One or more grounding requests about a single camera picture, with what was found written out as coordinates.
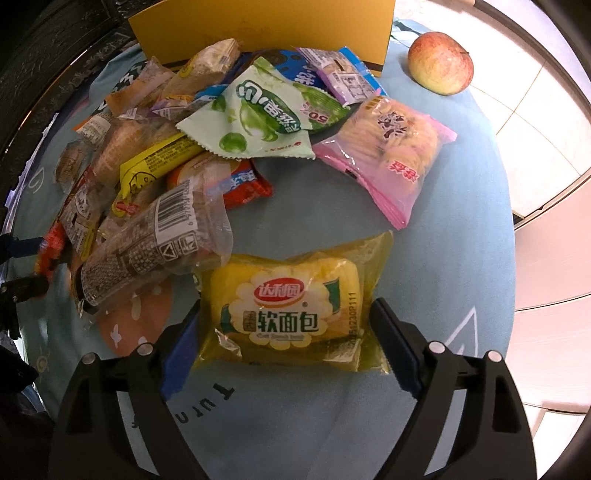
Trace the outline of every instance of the daliyuan logo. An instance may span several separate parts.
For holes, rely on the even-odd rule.
[[[262,307],[285,307],[306,293],[304,282],[297,278],[273,278],[255,288],[255,302]]]

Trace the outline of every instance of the red snack package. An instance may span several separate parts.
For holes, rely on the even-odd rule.
[[[238,168],[232,172],[230,180],[232,186],[223,196],[226,209],[239,207],[259,197],[273,195],[271,184],[257,172],[252,160],[248,158],[240,162]]]
[[[226,210],[244,205],[259,197],[273,195],[273,187],[255,169],[252,160],[228,160],[210,152],[203,152],[192,160],[173,170],[167,177],[167,188],[170,190],[187,178],[197,175],[203,166],[211,161],[230,162],[232,174],[229,190],[224,194]]]
[[[43,237],[43,242],[41,243],[35,262],[35,273],[45,275],[51,281],[53,272],[60,263],[61,254],[66,248],[68,241],[62,224],[58,220],[53,222],[53,225],[45,237]]]

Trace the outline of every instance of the metal screw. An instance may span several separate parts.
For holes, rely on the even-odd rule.
[[[87,353],[82,357],[82,363],[85,365],[93,364],[96,360],[96,355],[93,353]]]
[[[441,342],[431,342],[429,343],[429,350],[433,353],[443,353],[445,351],[445,345]]]
[[[142,343],[139,347],[138,347],[138,353],[141,356],[148,356],[151,355],[152,352],[154,351],[154,347],[152,346],[151,343]]]
[[[491,362],[495,363],[498,363],[501,360],[503,360],[503,356],[496,350],[491,350],[490,352],[488,352],[488,358]]]

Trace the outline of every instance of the soft bread package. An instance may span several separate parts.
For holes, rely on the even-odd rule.
[[[357,179],[392,225],[408,225],[441,146],[457,135],[428,115],[386,96],[366,100],[316,156]]]
[[[387,371],[368,316],[391,247],[392,232],[385,232],[285,261],[233,255],[203,272],[197,364],[223,359]]]

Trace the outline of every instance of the white floor tile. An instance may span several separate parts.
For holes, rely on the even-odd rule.
[[[394,15],[459,42],[472,57],[472,85],[514,110],[540,71],[541,57],[509,29],[452,0],[397,0]]]
[[[579,177],[560,152],[516,114],[496,140],[509,179],[511,206],[522,216],[540,208]]]
[[[548,67],[515,112],[550,140],[580,174],[591,167],[591,123]]]
[[[493,131],[498,133],[513,112],[482,90],[474,86],[470,86],[469,90],[482,113],[491,121]]]
[[[584,415],[547,411],[534,436],[535,462],[540,478],[558,459],[579,429]]]

